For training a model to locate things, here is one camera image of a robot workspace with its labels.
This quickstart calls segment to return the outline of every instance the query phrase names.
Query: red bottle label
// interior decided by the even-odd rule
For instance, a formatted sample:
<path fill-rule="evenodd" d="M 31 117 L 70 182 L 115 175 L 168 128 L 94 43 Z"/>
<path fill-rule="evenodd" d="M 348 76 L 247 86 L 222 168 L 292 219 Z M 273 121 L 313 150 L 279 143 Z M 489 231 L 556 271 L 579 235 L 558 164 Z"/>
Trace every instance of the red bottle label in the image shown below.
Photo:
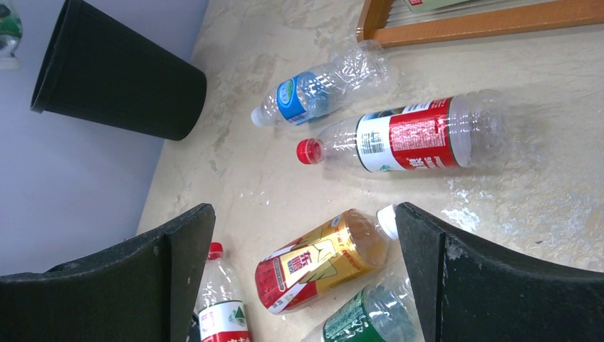
<path fill-rule="evenodd" d="M 459 166 L 449 139 L 451 99 L 363 116 L 357 128 L 363 167 L 384 172 Z"/>
<path fill-rule="evenodd" d="M 227 331 L 204 338 L 202 342 L 250 342 L 247 331 Z"/>

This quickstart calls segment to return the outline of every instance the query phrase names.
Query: plastic bottle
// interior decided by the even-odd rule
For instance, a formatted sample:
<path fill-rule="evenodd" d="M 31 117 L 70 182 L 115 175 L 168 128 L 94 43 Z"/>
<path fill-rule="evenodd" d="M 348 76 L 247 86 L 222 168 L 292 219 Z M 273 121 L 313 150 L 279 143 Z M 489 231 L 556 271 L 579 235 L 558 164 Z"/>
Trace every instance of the plastic bottle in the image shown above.
<path fill-rule="evenodd" d="M 23 27 L 10 0 L 0 0 L 0 70 L 17 69 L 14 52 L 21 41 Z"/>
<path fill-rule="evenodd" d="M 249 342 L 241 287 L 222 255 L 222 245 L 212 242 L 195 302 L 202 342 Z"/>
<path fill-rule="evenodd" d="M 354 100 L 387 92 L 388 67 L 376 41 L 356 44 L 342 56 L 281 83 L 251 113 L 258 127 L 301 125 Z"/>
<path fill-rule="evenodd" d="M 505 111 L 498 92 L 483 90 L 350 118 L 300 141 L 298 159 L 353 172 L 502 166 Z"/>
<path fill-rule="evenodd" d="M 402 259 L 389 265 L 303 342 L 423 341 L 411 282 Z"/>
<path fill-rule="evenodd" d="M 256 268 L 260 302 L 273 314 L 301 309 L 331 289 L 375 269 L 397 239 L 394 206 L 377 218 L 350 209 L 262 260 Z"/>

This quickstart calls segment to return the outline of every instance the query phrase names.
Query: red and white label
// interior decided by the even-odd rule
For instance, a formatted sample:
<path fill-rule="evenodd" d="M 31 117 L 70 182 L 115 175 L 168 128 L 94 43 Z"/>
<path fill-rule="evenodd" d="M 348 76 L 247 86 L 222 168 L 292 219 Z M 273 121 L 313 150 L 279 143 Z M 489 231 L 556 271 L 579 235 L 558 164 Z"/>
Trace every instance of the red and white label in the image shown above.
<path fill-rule="evenodd" d="M 244 304 L 224 301 L 199 312 L 202 342 L 250 342 Z"/>
<path fill-rule="evenodd" d="M 458 167 L 449 139 L 451 98 L 365 115 L 358 156 L 369 172 Z"/>
<path fill-rule="evenodd" d="M 310 256 L 306 253 L 292 253 L 293 257 L 287 257 L 300 239 L 291 242 L 284 248 L 264 258 L 256 268 L 256 286 L 262 289 L 260 301 L 273 314 L 280 314 L 286 309 L 318 295 L 314 282 L 305 284 L 287 284 L 288 279 L 296 279 L 313 271 L 316 265 L 310 263 Z M 285 270 L 281 264 L 281 258 L 289 265 Z"/>

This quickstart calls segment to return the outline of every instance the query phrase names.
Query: light blue wall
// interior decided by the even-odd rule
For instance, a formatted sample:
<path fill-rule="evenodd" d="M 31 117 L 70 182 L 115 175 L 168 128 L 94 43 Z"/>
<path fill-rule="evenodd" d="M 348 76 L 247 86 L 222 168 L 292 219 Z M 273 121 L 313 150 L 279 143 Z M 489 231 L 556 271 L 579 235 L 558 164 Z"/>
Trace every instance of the light blue wall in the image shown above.
<path fill-rule="evenodd" d="M 89 0 L 189 60 L 207 0 Z M 20 71 L 0 71 L 0 275 L 45 271 L 135 235 L 163 140 L 29 110 L 61 0 L 14 0 Z"/>

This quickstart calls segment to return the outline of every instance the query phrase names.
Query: blue bottle label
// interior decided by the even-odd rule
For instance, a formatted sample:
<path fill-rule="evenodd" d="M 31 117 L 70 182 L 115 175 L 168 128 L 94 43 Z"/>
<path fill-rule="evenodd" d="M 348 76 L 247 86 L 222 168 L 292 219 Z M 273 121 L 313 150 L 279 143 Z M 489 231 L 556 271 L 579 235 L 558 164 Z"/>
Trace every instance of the blue bottle label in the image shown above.
<path fill-rule="evenodd" d="M 298 99 L 298 94 L 296 93 L 298 77 L 299 75 L 283 82 L 277 88 L 277 106 L 279 107 L 279 111 L 288 122 L 294 125 L 301 125 L 312 119 L 308 116 Z"/>

